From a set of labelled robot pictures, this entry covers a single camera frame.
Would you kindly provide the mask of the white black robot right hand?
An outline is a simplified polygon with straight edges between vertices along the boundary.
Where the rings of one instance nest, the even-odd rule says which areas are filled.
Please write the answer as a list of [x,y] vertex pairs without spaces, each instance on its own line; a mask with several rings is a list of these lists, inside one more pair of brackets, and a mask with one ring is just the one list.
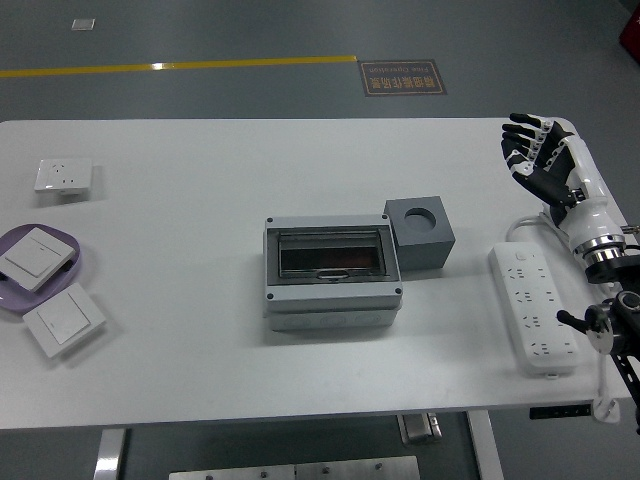
[[501,148],[512,178],[547,205],[576,255],[624,248],[622,229],[607,212],[604,181],[578,134],[552,118],[512,113]]

